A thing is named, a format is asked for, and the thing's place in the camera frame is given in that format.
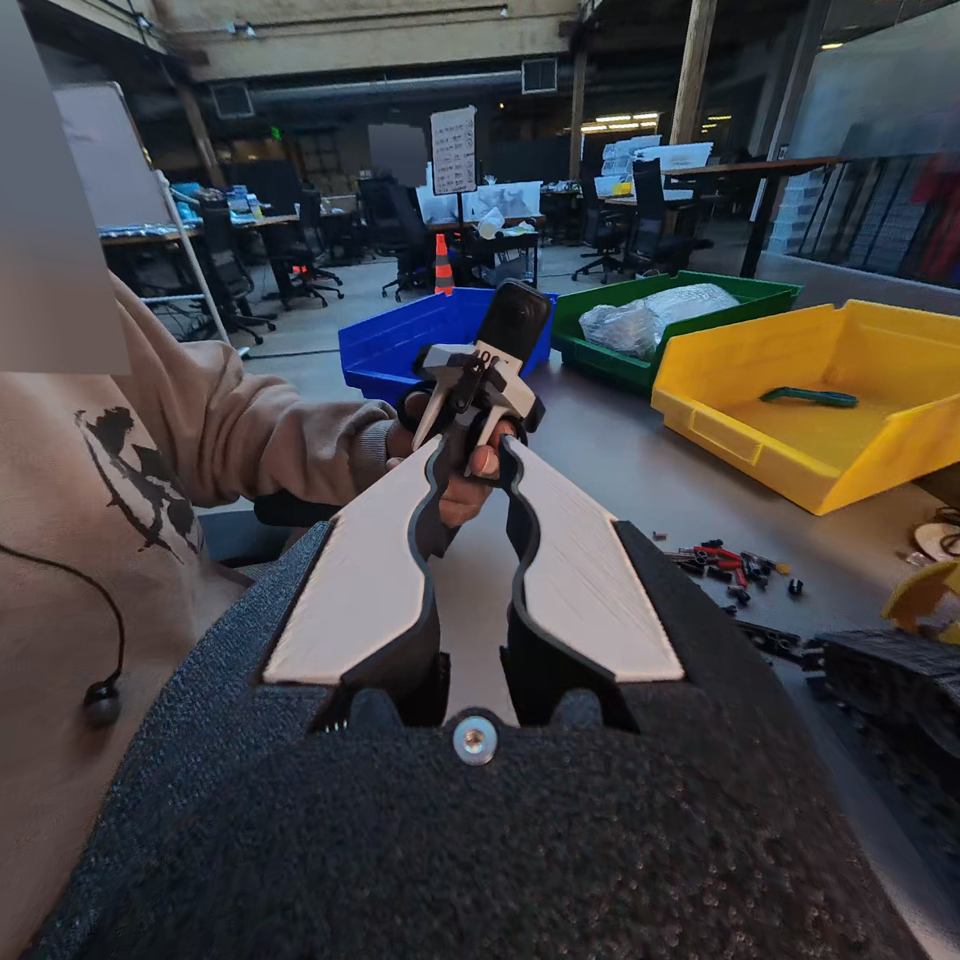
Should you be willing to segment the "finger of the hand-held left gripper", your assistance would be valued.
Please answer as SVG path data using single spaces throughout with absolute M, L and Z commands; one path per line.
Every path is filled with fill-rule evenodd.
M 477 387 L 477 446 L 491 447 L 498 424 L 511 424 L 513 436 L 529 445 L 545 416 L 545 405 L 518 375 L 482 375 Z
M 467 410 L 478 385 L 478 361 L 427 361 L 419 370 L 421 380 L 431 382 L 433 390 L 414 432 L 414 451 L 445 433 Z

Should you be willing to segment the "green storage bin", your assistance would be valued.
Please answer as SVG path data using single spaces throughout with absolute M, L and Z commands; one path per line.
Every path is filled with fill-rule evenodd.
M 591 342 L 581 320 L 591 310 L 620 309 L 641 299 L 662 294 L 685 294 L 697 285 L 710 284 L 725 292 L 729 304 L 711 312 L 677 318 L 663 325 L 654 345 L 634 356 Z M 690 333 L 724 328 L 789 311 L 802 287 L 788 283 L 741 278 L 690 270 L 675 276 L 659 273 L 641 279 L 597 287 L 558 298 L 552 323 L 551 346 L 561 362 L 608 386 L 650 400 L 667 345 Z

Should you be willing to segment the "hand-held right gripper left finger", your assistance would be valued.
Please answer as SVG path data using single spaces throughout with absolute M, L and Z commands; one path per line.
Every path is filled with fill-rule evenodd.
M 263 669 L 268 686 L 413 691 L 440 652 L 433 557 L 450 445 L 431 438 L 339 511 Z

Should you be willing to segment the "pile of small pins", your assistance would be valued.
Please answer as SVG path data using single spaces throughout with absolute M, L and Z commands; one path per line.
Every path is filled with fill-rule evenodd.
M 735 551 L 721 538 L 667 549 L 663 554 L 689 577 L 721 585 L 727 597 L 725 609 L 731 615 L 747 610 L 753 605 L 754 596 L 770 591 L 774 582 L 782 582 L 791 600 L 807 595 L 804 581 L 793 576 L 789 563 L 756 551 Z

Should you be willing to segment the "person's left forearm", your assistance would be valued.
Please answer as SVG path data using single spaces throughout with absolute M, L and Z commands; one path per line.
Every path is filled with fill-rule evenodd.
M 411 453 L 382 401 L 310 403 L 282 378 L 250 372 L 221 341 L 178 342 L 108 273 L 129 375 L 114 382 L 194 505 L 281 491 L 343 506 Z

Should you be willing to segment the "white board on stand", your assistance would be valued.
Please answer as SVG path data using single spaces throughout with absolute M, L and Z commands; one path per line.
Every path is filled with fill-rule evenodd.
M 154 169 L 120 86 L 113 81 L 77 83 L 53 93 L 102 247 L 178 246 L 198 291 L 147 297 L 144 303 L 202 303 L 219 338 L 229 342 L 170 184 Z

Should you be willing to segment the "green curved tool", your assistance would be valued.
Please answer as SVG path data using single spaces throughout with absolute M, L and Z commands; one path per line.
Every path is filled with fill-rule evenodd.
M 768 390 L 759 397 L 760 402 L 802 402 L 832 409 L 852 410 L 859 405 L 853 394 L 834 390 L 811 390 L 797 387 L 779 387 Z

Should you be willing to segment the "printed paper sheets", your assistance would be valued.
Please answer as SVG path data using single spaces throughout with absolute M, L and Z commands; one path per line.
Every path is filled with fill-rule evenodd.
M 911 549 L 904 555 L 907 564 L 925 567 L 959 560 L 959 510 L 942 507 L 933 517 L 919 523 L 909 535 Z

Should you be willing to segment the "person's beige jacket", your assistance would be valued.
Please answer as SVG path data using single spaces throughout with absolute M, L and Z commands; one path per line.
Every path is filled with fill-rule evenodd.
M 2 554 L 2 958 L 63 893 L 140 720 L 250 584 L 211 562 L 191 500 L 108 375 L 2 374 L 2 543 L 94 577 L 126 622 L 121 714 L 85 723 L 116 663 L 107 603 Z

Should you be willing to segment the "yellow storage bin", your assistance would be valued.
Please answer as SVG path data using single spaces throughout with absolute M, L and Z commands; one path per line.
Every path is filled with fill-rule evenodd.
M 760 401 L 780 387 L 859 399 Z M 816 517 L 959 460 L 959 318 L 856 299 L 672 339 L 664 425 Z

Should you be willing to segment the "black office chair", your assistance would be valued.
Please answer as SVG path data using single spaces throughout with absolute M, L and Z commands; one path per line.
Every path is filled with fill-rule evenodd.
M 301 186 L 296 221 L 276 226 L 270 244 L 270 270 L 284 311 L 295 299 L 319 300 L 327 307 L 325 293 L 337 300 L 345 297 L 342 280 L 321 265 L 327 245 L 320 229 L 321 197 L 317 189 Z
M 601 283 L 611 274 L 641 278 L 665 274 L 674 277 L 685 270 L 694 253 L 714 248 L 708 237 L 675 235 L 666 232 L 666 199 L 660 162 L 633 162 L 634 205 L 614 209 L 601 203 L 594 181 L 582 184 L 582 241 L 597 253 L 571 274 L 577 282 L 600 268 Z

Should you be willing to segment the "clear plastic bag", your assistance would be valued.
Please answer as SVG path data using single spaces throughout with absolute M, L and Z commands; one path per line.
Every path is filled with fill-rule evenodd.
M 697 283 L 649 294 L 622 306 L 597 305 L 582 315 L 579 324 L 586 342 L 648 361 L 668 326 L 740 305 L 714 283 Z

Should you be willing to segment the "white sign board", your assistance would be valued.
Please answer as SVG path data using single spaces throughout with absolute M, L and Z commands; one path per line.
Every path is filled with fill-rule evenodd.
M 476 191 L 475 120 L 476 107 L 472 104 L 431 114 L 431 176 L 435 196 Z

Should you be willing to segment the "yellow tracked toy robot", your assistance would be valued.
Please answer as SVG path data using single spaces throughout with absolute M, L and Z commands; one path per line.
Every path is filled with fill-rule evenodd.
M 958 599 L 959 561 L 919 569 L 891 594 L 887 630 L 840 630 L 802 640 L 738 622 L 761 653 L 799 665 L 816 699 L 846 717 L 870 771 L 883 775 L 918 822 L 918 835 L 958 882 L 958 620 L 931 618 Z

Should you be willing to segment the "blue storage bin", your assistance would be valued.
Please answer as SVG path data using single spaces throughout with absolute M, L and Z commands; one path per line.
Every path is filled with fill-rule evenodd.
M 369 400 L 402 406 L 419 383 L 428 391 L 468 372 L 469 355 L 495 297 L 489 289 L 432 294 L 343 328 L 343 379 Z

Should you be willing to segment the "person's left hand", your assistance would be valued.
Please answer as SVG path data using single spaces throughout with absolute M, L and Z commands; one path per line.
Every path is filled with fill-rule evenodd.
M 488 442 L 477 444 L 470 452 L 468 466 L 449 476 L 438 510 L 444 526 L 456 529 L 475 519 L 490 496 L 487 481 L 499 480 L 498 451 L 501 438 L 517 436 L 516 425 L 502 417 L 493 427 Z M 386 440 L 387 471 L 398 467 L 413 452 L 414 433 L 399 422 L 390 427 Z

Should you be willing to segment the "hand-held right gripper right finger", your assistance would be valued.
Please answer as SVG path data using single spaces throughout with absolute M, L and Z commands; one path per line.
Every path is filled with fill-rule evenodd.
M 499 463 L 518 562 L 510 653 L 551 650 L 614 685 L 683 680 L 618 518 L 516 438 L 503 438 Z

